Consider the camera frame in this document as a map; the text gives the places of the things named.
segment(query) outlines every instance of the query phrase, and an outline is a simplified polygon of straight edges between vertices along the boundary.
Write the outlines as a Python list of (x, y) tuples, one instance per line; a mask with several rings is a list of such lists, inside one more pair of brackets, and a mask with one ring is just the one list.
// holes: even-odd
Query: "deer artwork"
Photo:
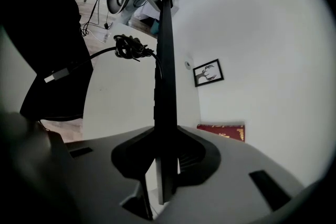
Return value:
[(207, 71), (207, 69), (210, 69), (211, 67), (214, 67), (213, 65), (208, 65), (208, 66), (206, 66), (204, 69), (203, 69), (203, 71), (202, 71), (202, 73), (201, 74), (198, 74), (198, 75), (196, 75), (196, 79), (197, 79), (197, 83), (199, 83), (199, 79), (200, 78), (205, 78), (207, 81), (211, 81), (211, 80), (213, 80), (215, 77), (216, 77), (216, 75), (213, 75), (212, 77), (207, 77), (208, 76), (208, 74), (205, 74), (205, 72)]

